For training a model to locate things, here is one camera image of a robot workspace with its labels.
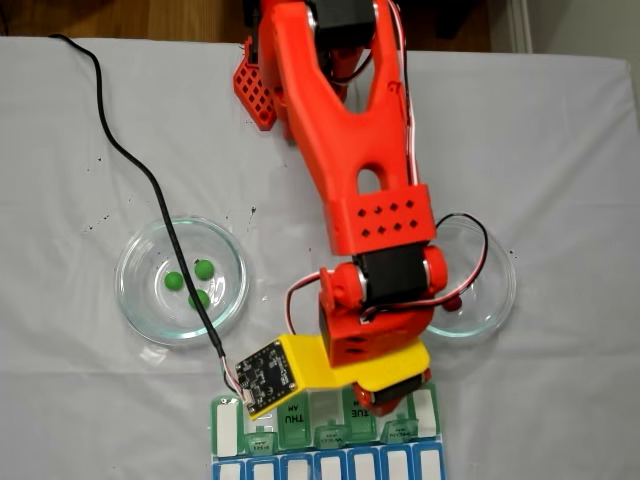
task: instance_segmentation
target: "green ball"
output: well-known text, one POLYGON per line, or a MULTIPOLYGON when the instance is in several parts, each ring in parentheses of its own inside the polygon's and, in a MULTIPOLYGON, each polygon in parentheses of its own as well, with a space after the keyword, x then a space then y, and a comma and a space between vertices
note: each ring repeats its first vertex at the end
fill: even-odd
POLYGON ((196 277, 200 280, 211 280, 213 278, 213 263, 209 260, 196 260, 196 277))
POLYGON ((178 272, 169 272, 164 277, 164 286, 171 291, 177 292, 178 290, 182 290, 184 279, 178 272))
MULTIPOLYGON (((207 292, 205 292, 204 290, 196 290, 196 292, 198 292, 198 298, 200 298, 200 303, 202 303, 204 309, 206 310, 207 308, 209 308, 209 305, 211 305, 211 300, 209 299, 209 295, 207 295, 207 292)), ((196 304, 193 303, 191 295, 189 295, 189 305, 191 305, 191 308, 193 308, 194 310, 196 309, 196 304)))

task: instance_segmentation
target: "red ball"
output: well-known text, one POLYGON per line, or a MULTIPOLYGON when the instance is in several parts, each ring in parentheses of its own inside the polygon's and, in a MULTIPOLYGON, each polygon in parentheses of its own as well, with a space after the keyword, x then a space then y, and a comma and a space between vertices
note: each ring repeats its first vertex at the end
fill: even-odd
POLYGON ((459 295, 453 297, 451 300, 447 300, 442 304, 442 308, 444 308, 447 312, 455 312, 462 307, 462 299, 459 295))

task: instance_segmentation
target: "petri dish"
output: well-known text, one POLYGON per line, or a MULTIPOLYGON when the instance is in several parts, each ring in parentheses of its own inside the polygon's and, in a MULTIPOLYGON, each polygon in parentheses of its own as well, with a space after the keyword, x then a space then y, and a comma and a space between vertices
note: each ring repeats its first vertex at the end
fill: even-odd
MULTIPOLYGON (((495 333, 509 316, 516 294, 516 274, 511 258, 489 234, 487 260, 475 282, 460 296, 455 311, 435 309, 425 340, 437 337, 450 344, 482 342, 495 333)), ((480 228, 466 217, 453 217, 438 228, 432 242, 444 253, 449 272, 446 294, 460 285, 475 267, 482 250, 480 228)))
MULTIPOLYGON (((175 216, 172 223, 196 289, 209 296, 209 318, 219 334, 237 319, 247 298, 246 262, 237 240, 223 227, 205 218, 175 216), (215 266, 212 278, 194 273, 198 260, 215 266)), ((164 283, 169 272, 179 272, 162 219, 136 233, 122 252, 116 268, 115 295, 130 325, 143 337, 167 346, 208 341, 198 313, 189 305, 186 285, 178 290, 164 283)))

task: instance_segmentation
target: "white table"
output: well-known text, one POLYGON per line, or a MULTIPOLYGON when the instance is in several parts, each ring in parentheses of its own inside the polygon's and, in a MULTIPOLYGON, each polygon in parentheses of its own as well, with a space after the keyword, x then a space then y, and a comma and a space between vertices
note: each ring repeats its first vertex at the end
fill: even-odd
MULTIPOLYGON (((248 253, 251 298, 224 341, 251 353, 283 330, 285 288, 335 263, 299 153, 234 97, 238 46, 81 44, 102 61, 114 133, 170 209, 226 225, 248 253)), ((432 351, 450 479, 639 478, 640 135, 626 65, 416 53, 410 77, 436 216, 478 215, 518 276, 495 340, 432 351)), ((143 341, 114 299, 121 249, 159 211, 107 144, 86 58, 0 41, 0 159, 0 477, 210 478, 213 349, 143 341)), ((317 322, 312 290, 294 305, 301 330, 317 322)))

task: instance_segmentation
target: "pill organizer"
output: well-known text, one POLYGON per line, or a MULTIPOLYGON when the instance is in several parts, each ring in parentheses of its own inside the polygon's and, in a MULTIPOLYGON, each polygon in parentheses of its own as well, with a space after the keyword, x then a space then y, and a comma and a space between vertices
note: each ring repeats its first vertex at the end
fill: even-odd
POLYGON ((433 382, 389 415, 353 390, 303 392, 249 420, 240 399, 211 402, 214 480, 445 480, 433 382))

